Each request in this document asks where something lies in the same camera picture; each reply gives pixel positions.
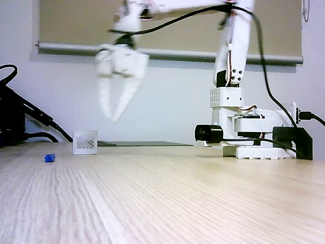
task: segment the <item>table surface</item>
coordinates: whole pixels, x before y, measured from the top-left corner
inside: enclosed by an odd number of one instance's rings
[[[1,148],[0,242],[325,243],[322,162],[236,160],[202,147],[98,150]]]

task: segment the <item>small blue cube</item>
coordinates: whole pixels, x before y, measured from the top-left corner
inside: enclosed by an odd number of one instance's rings
[[[55,160],[55,154],[48,154],[45,156],[45,163],[52,163]]]

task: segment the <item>white mesh cube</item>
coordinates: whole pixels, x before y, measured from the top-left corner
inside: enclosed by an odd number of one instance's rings
[[[73,154],[97,154],[97,131],[74,131]]]

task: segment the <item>white robotic arm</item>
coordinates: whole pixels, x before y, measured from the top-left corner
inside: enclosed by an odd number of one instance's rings
[[[124,0],[119,13],[114,16],[114,28],[125,32],[138,32],[142,21],[153,21],[167,17],[179,17],[199,9],[234,4],[248,10],[253,9],[254,0]],[[225,24],[223,39],[215,63],[214,84],[217,86],[217,74],[222,72],[222,82],[226,85],[239,84],[244,76],[246,55],[249,45],[250,16],[241,11],[233,11]],[[97,73],[100,86],[100,104],[107,119],[117,121],[130,103],[133,95],[141,86],[147,68],[149,56],[137,52],[139,35],[114,35],[114,45],[104,44],[96,56]],[[110,80],[113,75],[125,78],[124,91],[120,97],[115,114],[110,102]]]
[[[132,96],[142,83],[149,57],[137,51],[139,35],[125,35],[140,32],[141,21],[179,17],[192,11],[216,5],[232,4],[252,11],[254,0],[124,0],[120,12],[115,15],[114,45],[104,44],[96,56],[97,72],[100,82],[100,102],[106,117],[117,121],[130,102]],[[215,13],[213,8],[202,14]],[[243,80],[247,50],[250,37],[251,17],[248,13],[232,9],[223,26],[222,41],[217,53],[213,83],[215,89],[210,91],[212,108],[212,125],[197,126],[196,140],[206,145],[219,145],[226,141],[224,156],[237,158],[294,158],[292,151],[275,148],[273,144],[260,141],[253,145],[250,141],[236,141],[246,137],[272,139],[273,128],[293,126],[283,110],[263,110],[256,106],[244,108],[244,93],[239,87]],[[115,115],[112,115],[109,102],[109,80],[114,74],[126,79],[125,90]],[[288,106],[291,116],[296,120],[296,105]]]

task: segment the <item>beige blind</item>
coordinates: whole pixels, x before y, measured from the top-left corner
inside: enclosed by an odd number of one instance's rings
[[[121,0],[39,0],[40,42],[98,45],[111,40],[113,15]],[[302,56],[301,0],[256,0],[254,12],[264,34],[265,54]],[[216,52],[222,13],[194,16],[143,35],[140,48]],[[143,29],[170,19],[143,22]],[[258,54],[252,22],[250,54]]]

